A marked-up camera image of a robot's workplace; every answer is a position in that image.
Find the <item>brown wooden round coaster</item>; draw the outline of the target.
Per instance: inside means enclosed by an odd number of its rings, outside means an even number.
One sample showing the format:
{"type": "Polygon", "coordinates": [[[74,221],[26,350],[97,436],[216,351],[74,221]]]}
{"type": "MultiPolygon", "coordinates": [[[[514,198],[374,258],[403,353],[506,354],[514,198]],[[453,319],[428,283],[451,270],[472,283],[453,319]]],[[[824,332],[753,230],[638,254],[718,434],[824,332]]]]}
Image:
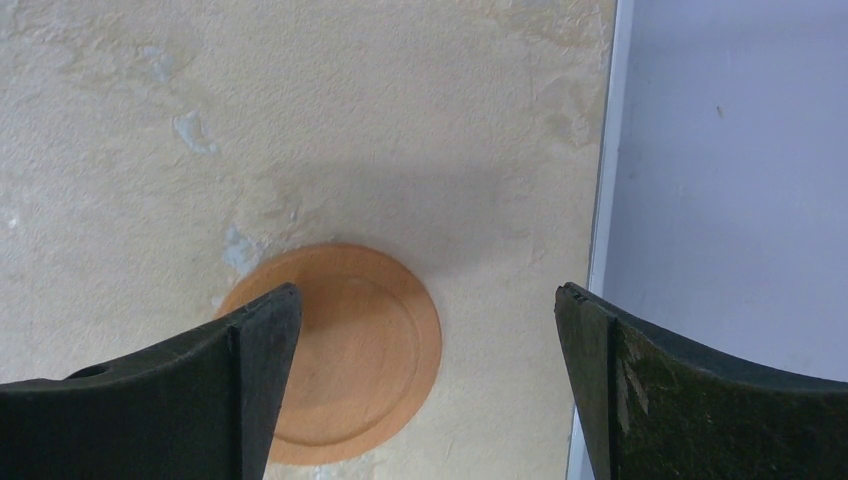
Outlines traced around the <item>brown wooden round coaster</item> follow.
{"type": "Polygon", "coordinates": [[[398,433],[429,395],[442,353],[436,307],[391,256],[331,243],[264,262],[217,313],[283,283],[301,293],[302,327],[269,458],[312,466],[362,455],[398,433]]]}

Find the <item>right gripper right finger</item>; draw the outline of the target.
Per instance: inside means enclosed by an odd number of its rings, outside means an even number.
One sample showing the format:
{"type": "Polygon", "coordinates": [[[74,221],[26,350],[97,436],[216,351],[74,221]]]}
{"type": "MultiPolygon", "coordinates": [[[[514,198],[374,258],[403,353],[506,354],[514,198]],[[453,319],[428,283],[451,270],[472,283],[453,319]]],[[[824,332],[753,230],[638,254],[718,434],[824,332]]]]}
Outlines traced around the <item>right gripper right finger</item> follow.
{"type": "Polygon", "coordinates": [[[753,363],[568,283],[555,319],[598,479],[843,479],[847,386],[753,363]]]}

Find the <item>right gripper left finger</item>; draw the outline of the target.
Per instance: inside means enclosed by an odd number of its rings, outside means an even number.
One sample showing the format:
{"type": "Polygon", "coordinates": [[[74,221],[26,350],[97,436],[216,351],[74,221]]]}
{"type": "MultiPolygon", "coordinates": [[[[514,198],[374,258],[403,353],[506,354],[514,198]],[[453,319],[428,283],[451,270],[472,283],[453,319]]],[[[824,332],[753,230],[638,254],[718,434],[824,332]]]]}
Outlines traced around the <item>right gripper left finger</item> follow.
{"type": "Polygon", "coordinates": [[[1,388],[5,479],[259,479],[302,325],[278,286],[62,380],[1,388]]]}

